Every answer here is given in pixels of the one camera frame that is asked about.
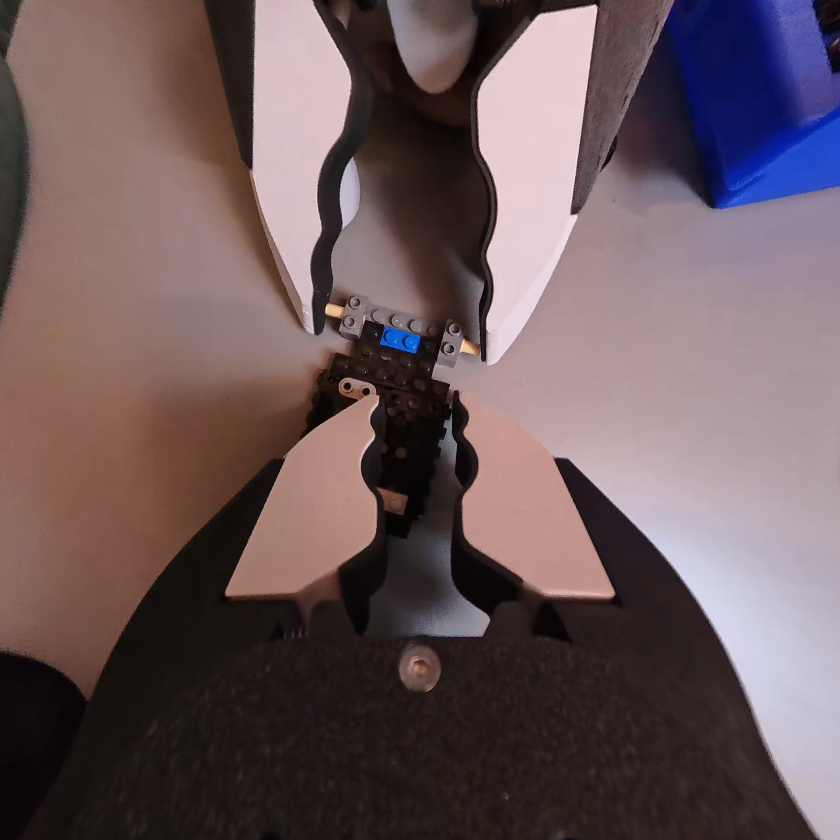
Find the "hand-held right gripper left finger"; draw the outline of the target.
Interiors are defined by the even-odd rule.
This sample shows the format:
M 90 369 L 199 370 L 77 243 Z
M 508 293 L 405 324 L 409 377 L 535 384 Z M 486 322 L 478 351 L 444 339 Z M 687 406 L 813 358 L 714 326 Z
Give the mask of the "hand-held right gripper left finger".
M 233 575 L 232 601 L 368 599 L 383 585 L 384 503 L 376 487 L 385 410 L 370 394 L 302 437 L 283 460 Z

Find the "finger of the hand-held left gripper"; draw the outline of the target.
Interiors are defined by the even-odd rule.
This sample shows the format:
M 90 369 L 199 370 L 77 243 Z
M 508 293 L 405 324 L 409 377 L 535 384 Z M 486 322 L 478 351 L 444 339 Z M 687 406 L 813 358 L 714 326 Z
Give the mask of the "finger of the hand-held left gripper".
M 255 3 L 253 152 L 260 219 L 301 326 L 316 333 L 312 254 L 322 233 L 319 177 L 350 104 L 346 62 L 324 23 L 346 29 L 351 2 Z
M 489 196 L 480 250 L 481 357 L 497 363 L 530 319 L 577 221 L 572 209 L 597 7 L 529 12 L 491 49 L 471 132 Z

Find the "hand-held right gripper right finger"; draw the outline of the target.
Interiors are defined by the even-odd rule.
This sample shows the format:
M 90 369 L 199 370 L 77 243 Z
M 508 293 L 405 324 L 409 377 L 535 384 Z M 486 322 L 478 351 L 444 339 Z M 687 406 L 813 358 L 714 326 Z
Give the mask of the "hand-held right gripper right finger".
M 550 451 L 509 416 L 457 392 L 451 572 L 473 605 L 609 602 L 613 583 Z

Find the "blue plastic bin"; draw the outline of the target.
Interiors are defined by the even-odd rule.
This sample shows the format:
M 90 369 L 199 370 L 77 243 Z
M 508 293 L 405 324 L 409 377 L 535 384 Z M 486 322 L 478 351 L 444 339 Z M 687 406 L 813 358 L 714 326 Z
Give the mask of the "blue plastic bin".
M 675 2 L 668 36 L 710 205 L 838 187 L 838 1 Z

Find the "black lego car chassis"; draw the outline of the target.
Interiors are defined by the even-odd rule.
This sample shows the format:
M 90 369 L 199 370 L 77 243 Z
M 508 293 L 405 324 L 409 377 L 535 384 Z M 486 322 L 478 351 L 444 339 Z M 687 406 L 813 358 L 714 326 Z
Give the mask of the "black lego car chassis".
M 351 348 L 336 353 L 318 375 L 303 433 L 366 396 L 381 398 L 385 431 L 377 490 L 388 534 L 405 539 L 424 517 L 452 412 L 450 386 L 436 373 L 455 368 L 463 354 L 480 355 L 480 345 L 466 337 L 458 319 L 436 322 L 359 294 L 328 302 L 324 312 Z

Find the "person's torso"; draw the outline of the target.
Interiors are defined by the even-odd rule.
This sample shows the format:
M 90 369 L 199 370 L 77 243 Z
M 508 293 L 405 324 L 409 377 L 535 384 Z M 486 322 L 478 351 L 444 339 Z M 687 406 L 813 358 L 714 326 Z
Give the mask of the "person's torso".
M 1 56 L 1 309 L 18 254 L 28 200 L 28 131 L 14 75 Z

